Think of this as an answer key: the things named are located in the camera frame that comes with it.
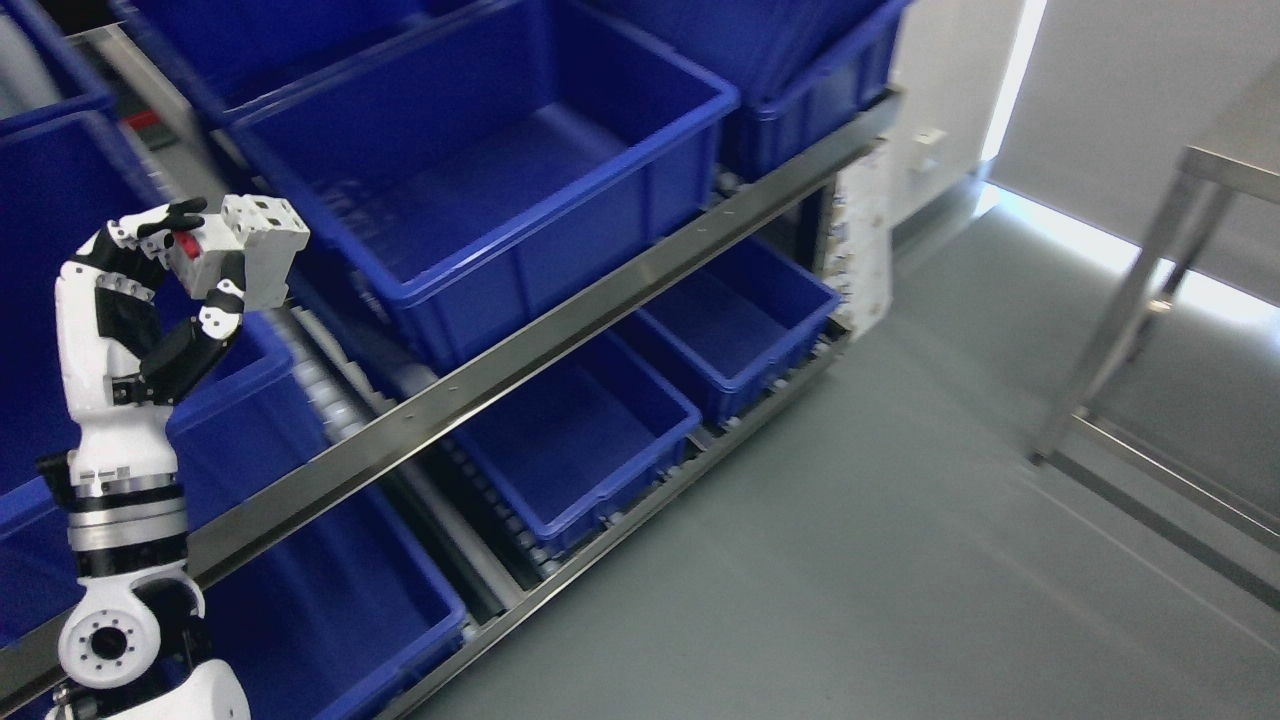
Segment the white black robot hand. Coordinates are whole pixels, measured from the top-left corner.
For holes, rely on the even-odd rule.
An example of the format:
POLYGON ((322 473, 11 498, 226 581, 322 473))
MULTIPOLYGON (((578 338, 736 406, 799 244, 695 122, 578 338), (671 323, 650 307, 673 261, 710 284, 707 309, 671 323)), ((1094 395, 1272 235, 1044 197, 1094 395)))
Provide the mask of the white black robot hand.
POLYGON ((196 197, 105 222, 59 270, 55 315, 61 382, 79 443, 67 455, 76 497, 173 483, 166 436, 174 406, 221 361, 244 316, 244 260, 228 256, 189 319, 163 331, 155 304, 178 232, 204 224, 196 197))

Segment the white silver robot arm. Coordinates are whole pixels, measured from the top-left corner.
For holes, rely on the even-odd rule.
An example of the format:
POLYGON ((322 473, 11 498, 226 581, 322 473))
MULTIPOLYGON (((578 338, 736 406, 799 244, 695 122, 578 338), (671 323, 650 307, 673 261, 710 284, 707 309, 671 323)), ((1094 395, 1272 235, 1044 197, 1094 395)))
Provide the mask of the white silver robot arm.
POLYGON ((186 493, 174 474, 124 469, 77 483, 73 452, 37 462, 68 516, 83 594, 58 637, 67 679, 50 719, 248 719, 244 688, 212 652, 188 574, 186 493))

